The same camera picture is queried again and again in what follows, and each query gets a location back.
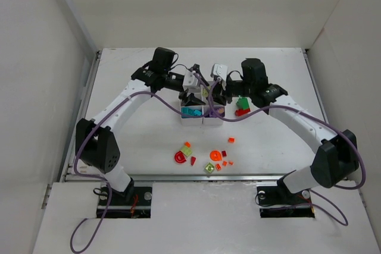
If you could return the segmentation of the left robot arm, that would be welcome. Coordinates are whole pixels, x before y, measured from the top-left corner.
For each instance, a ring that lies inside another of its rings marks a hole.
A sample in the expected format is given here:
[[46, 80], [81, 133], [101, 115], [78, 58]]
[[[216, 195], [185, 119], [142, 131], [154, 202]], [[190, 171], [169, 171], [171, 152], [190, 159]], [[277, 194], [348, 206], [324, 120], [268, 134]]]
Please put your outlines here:
[[199, 65], [194, 64], [184, 75], [174, 73], [177, 57], [175, 51], [156, 48], [152, 59], [132, 74], [126, 87], [103, 111], [90, 120], [82, 118], [78, 121], [73, 163], [75, 174], [80, 173], [77, 165], [82, 161], [98, 170], [94, 178], [107, 183], [110, 193], [116, 193], [124, 200], [130, 199], [134, 181], [119, 163], [117, 133], [138, 108], [161, 89], [184, 93], [186, 99], [203, 103], [189, 93], [189, 89], [205, 81]]

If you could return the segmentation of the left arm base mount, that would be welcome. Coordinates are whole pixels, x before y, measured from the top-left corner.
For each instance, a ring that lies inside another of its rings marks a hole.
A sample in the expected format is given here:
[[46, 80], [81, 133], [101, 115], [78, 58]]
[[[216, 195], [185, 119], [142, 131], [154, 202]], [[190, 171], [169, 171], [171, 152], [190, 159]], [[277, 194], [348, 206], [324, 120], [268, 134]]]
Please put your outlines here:
[[[108, 202], [109, 190], [105, 184], [93, 189], [98, 197], [96, 217], [101, 218]], [[111, 202], [104, 218], [146, 219], [151, 217], [152, 184], [137, 182], [128, 194], [112, 192]]]

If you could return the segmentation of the teal curved lego brick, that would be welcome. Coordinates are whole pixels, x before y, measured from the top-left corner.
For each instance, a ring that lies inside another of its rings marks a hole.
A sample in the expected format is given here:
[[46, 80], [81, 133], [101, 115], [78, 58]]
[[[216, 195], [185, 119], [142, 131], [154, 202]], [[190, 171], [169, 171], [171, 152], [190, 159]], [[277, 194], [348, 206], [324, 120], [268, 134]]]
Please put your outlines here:
[[194, 117], [193, 115], [193, 111], [194, 111], [194, 107], [191, 107], [191, 106], [183, 106], [181, 107], [181, 117], [182, 118], [192, 118]]

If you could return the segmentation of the light green square lego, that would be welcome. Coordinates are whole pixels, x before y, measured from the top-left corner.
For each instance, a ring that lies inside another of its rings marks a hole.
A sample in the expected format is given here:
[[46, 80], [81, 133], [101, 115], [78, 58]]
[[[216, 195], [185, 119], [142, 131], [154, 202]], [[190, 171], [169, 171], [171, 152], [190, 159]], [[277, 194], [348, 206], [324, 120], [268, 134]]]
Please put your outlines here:
[[204, 167], [204, 171], [207, 173], [207, 174], [212, 174], [215, 170], [215, 165], [212, 164], [212, 163], [207, 163]]

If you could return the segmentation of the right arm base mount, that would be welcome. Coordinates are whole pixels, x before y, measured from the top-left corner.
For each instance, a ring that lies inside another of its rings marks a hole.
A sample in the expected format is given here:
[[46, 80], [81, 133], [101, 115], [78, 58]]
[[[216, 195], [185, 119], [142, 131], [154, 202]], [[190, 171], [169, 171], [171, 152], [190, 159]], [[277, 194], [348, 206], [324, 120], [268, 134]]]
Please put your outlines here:
[[277, 181], [259, 182], [256, 189], [261, 218], [315, 218], [308, 189], [291, 193]]

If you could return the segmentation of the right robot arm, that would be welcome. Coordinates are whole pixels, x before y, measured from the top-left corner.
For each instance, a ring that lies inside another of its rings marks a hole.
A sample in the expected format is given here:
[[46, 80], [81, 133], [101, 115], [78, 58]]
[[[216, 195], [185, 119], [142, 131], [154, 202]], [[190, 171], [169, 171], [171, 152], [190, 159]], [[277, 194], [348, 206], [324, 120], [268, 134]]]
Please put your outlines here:
[[214, 83], [208, 100], [230, 103], [234, 97], [248, 97], [258, 111], [279, 120], [298, 135], [315, 154], [311, 165], [278, 179], [275, 194], [282, 200], [317, 186], [338, 187], [338, 183], [364, 164], [357, 149], [357, 139], [349, 130], [339, 131], [303, 111], [288, 92], [270, 83], [260, 59], [247, 58], [241, 63], [242, 75], [233, 80], [227, 66], [214, 64]]

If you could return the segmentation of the light green curved lego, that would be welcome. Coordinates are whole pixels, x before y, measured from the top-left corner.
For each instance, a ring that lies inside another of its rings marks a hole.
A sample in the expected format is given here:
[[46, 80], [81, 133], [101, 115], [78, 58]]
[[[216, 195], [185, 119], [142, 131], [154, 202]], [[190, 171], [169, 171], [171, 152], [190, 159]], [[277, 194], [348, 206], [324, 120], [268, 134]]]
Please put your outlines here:
[[185, 157], [189, 157], [192, 155], [192, 149], [186, 145], [183, 145], [180, 151], [182, 154], [184, 154]]

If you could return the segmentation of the purple lego brick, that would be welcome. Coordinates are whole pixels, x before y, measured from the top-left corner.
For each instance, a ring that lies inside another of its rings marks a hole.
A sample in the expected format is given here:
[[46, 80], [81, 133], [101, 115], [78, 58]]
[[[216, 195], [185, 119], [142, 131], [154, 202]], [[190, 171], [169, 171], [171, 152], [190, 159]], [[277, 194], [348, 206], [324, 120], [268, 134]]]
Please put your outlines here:
[[217, 118], [218, 116], [225, 116], [225, 108], [223, 106], [216, 107], [215, 109], [207, 108], [205, 110], [205, 118]]

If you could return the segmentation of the green and red duplo stack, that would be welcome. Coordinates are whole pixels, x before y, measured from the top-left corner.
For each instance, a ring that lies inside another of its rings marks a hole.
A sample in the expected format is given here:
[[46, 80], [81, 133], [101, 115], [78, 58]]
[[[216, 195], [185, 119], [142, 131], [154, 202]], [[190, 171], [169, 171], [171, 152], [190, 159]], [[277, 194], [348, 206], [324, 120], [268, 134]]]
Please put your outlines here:
[[243, 116], [251, 112], [247, 98], [243, 98], [243, 97], [238, 98], [236, 102], [236, 106], [237, 106], [237, 109], [235, 111], [235, 115], [237, 117]]

